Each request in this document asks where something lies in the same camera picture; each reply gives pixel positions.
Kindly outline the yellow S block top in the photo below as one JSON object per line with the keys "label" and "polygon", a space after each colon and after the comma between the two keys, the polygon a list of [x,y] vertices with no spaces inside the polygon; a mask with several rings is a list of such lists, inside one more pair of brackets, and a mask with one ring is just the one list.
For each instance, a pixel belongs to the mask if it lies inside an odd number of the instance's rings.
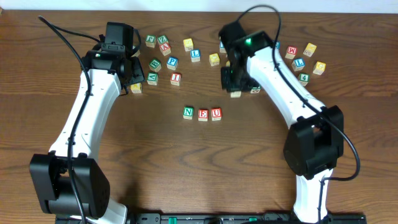
{"label": "yellow S block top", "polygon": [[183,40],[183,46],[186,52],[194,49],[193,40],[191,38]]}

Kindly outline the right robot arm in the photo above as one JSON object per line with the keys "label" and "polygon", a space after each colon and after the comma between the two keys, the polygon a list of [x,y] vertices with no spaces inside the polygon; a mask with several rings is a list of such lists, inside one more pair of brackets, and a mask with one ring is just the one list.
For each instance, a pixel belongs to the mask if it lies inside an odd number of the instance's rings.
{"label": "right robot arm", "polygon": [[296,175],[295,216],[316,223],[327,215],[326,193],[337,160],[343,155],[343,113],[327,108],[297,80],[263,31],[245,33],[238,21],[226,24],[219,38],[230,65],[221,69],[229,93],[263,88],[282,114],[289,132],[283,153]]}

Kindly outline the green J block lower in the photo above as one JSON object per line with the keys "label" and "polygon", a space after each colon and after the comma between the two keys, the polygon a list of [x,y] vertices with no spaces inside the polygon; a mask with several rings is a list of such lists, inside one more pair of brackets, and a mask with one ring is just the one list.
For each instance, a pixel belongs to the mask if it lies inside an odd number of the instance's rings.
{"label": "green J block lower", "polygon": [[261,87],[260,86],[254,86],[251,88],[250,94],[255,94],[255,93],[259,93],[261,91]]}

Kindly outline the red I block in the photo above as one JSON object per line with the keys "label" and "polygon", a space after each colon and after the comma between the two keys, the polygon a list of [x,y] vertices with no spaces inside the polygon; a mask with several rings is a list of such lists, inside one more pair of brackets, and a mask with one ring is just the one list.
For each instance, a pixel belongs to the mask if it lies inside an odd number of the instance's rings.
{"label": "red I block", "polygon": [[180,73],[172,73],[170,77],[170,83],[175,86],[180,86],[182,75]]}

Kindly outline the green j block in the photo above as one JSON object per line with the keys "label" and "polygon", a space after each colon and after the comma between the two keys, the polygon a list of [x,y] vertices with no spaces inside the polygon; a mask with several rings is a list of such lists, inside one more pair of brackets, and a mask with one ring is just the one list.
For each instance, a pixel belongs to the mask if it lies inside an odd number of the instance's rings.
{"label": "green j block", "polygon": [[156,36],[154,35],[147,35],[145,39],[145,43],[147,47],[154,48],[156,46]]}
{"label": "green j block", "polygon": [[250,94],[255,94],[255,93],[259,93],[261,91],[261,87],[260,86],[254,86],[251,88]]}

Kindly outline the red M block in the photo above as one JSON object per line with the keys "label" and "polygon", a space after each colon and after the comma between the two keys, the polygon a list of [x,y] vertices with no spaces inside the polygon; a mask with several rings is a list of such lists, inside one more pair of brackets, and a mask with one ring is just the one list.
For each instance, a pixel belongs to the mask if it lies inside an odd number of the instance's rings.
{"label": "red M block", "polygon": [[285,53],[285,58],[294,59],[296,54],[297,54],[297,48],[294,46],[288,46]]}

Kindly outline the green R block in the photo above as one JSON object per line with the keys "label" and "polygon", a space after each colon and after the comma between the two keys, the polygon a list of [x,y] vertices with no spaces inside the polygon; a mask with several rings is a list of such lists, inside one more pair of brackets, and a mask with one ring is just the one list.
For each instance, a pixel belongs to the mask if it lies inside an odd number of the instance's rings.
{"label": "green R block", "polygon": [[232,98],[240,98],[241,97],[241,91],[232,91],[230,93],[230,97],[232,97]]}

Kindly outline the red U block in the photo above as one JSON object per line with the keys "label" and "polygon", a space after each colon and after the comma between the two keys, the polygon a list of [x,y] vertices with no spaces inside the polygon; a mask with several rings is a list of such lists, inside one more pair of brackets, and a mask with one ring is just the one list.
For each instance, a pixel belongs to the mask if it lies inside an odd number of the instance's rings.
{"label": "red U block", "polygon": [[211,120],[212,121],[219,121],[221,119],[222,119],[221,108],[213,108],[211,110]]}

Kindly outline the yellow k block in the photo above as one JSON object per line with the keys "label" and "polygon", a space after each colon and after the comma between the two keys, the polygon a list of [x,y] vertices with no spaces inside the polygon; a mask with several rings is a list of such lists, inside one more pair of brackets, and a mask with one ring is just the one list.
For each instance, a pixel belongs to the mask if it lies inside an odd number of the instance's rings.
{"label": "yellow k block", "polygon": [[316,49],[317,49],[316,45],[308,43],[305,50],[303,51],[303,54],[308,57],[311,57],[315,53]]}
{"label": "yellow k block", "polygon": [[135,83],[130,86],[130,89],[134,94],[142,93],[142,83]]}

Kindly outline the red E block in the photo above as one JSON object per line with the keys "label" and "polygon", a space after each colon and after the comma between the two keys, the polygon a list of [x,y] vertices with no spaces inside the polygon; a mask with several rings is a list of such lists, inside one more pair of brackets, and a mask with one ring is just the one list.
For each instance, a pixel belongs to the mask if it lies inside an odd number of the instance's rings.
{"label": "red E block", "polygon": [[198,110],[198,120],[199,121],[208,121],[209,112],[206,109]]}

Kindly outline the yellow O block left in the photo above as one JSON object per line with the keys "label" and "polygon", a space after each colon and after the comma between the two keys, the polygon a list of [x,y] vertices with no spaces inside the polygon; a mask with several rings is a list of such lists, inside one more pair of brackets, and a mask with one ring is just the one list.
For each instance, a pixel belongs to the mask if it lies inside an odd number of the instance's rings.
{"label": "yellow O block left", "polygon": [[220,64],[220,57],[217,53],[209,55],[209,62],[212,67]]}

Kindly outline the yellow K block left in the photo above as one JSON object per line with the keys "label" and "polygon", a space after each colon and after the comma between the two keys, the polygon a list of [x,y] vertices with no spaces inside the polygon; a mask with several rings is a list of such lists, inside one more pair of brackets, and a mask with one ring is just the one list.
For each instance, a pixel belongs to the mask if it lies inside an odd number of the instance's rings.
{"label": "yellow K block left", "polygon": [[130,86],[130,89],[134,94],[142,93],[142,83],[135,83]]}

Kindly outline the green 4 block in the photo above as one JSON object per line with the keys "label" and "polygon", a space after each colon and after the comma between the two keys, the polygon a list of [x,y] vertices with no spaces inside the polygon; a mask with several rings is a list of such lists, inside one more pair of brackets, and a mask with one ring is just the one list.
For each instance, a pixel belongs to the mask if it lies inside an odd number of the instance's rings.
{"label": "green 4 block", "polygon": [[298,76],[298,81],[300,82],[300,84],[302,86],[306,86],[309,83],[309,81],[310,81],[310,75],[308,75],[306,73],[301,73]]}

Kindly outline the green N block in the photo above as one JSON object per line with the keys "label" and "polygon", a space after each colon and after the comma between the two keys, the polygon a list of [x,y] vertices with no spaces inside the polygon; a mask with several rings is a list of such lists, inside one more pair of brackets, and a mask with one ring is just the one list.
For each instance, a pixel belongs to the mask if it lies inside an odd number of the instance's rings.
{"label": "green N block", "polygon": [[184,119],[193,119],[194,108],[185,106],[183,109],[183,118]]}

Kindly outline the yellow G block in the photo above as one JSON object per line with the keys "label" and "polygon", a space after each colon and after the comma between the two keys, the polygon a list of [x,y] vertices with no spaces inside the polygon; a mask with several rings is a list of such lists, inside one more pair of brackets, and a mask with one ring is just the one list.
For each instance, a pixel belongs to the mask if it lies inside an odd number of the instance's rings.
{"label": "yellow G block", "polygon": [[316,75],[322,75],[325,71],[326,63],[317,61],[313,68],[313,73]]}

